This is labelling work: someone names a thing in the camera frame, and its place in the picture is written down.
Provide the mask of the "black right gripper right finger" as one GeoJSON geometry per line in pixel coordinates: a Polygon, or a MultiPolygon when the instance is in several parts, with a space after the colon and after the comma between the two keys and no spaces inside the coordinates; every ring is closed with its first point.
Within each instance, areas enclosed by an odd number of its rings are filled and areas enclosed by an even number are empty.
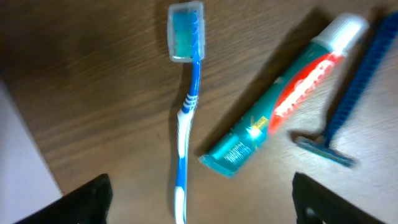
{"type": "Polygon", "coordinates": [[[299,224],[383,223],[304,173],[295,173],[292,187],[296,222],[299,224]]]}

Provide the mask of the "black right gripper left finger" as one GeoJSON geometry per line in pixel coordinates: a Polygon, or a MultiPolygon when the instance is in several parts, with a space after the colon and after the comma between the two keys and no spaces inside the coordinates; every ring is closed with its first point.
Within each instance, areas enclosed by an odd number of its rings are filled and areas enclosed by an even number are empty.
{"type": "Polygon", "coordinates": [[[17,224],[106,224],[112,199],[109,175],[100,174],[17,224]]]}

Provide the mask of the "blue disposable razor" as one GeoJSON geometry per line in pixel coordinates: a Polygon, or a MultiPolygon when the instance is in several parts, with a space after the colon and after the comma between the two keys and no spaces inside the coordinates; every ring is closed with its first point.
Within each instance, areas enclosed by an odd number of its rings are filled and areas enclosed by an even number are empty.
{"type": "Polygon", "coordinates": [[[316,139],[296,137],[294,143],[298,147],[351,169],[357,165],[358,161],[355,158],[338,151],[331,143],[338,130],[348,120],[396,38],[397,11],[389,14],[379,12],[359,51],[356,70],[350,81],[342,87],[344,92],[338,95],[332,104],[332,112],[328,115],[324,130],[316,139]]]}

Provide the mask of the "green red toothpaste tube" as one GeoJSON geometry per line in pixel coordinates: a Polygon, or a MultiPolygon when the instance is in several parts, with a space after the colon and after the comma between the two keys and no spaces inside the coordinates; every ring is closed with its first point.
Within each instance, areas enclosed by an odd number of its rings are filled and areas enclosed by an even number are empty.
{"type": "Polygon", "coordinates": [[[369,22],[358,14],[337,16],[199,161],[221,175],[232,177],[348,56],[368,28],[369,22]]]}

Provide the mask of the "blue white toothbrush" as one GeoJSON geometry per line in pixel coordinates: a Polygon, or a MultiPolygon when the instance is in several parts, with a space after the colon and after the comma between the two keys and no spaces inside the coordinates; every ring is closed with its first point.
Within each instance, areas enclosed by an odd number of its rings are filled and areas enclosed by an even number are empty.
{"type": "Polygon", "coordinates": [[[192,65],[189,90],[177,113],[178,163],[174,187],[175,222],[186,224],[190,131],[200,92],[201,61],[205,58],[205,18],[204,4],[201,1],[182,2],[169,6],[167,43],[171,61],[192,65]]]}

